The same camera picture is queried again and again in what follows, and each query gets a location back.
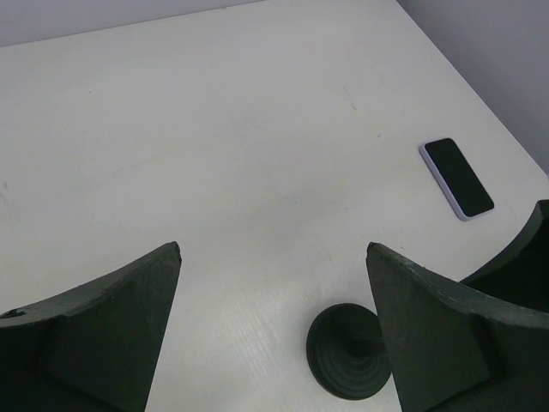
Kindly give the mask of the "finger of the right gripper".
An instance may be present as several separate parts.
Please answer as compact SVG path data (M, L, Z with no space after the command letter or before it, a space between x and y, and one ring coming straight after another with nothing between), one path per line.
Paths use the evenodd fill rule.
M493 259L461 281L484 294L548 312L548 202L534 206L519 234Z

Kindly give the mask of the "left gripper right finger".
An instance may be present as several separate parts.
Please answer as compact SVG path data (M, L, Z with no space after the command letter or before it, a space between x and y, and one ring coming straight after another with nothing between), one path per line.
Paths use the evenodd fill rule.
M385 245L366 267L404 411L546 411L548 316L434 273Z

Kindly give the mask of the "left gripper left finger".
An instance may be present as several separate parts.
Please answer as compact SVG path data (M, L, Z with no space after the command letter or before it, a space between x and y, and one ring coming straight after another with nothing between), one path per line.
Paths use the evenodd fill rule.
M166 243L1 316L3 411L143 411L182 258Z

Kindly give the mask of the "phone with lilac case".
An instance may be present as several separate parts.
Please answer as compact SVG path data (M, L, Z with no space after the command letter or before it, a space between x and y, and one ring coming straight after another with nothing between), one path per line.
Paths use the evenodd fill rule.
M492 198L453 139L425 142L419 153L461 221L494 210Z

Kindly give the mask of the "black phone stand corner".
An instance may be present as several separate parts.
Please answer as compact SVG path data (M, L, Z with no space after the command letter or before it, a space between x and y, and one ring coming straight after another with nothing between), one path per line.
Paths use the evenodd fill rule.
M357 304L323 310L311 324L305 352L318 384L342 399L376 395L391 374L378 317Z

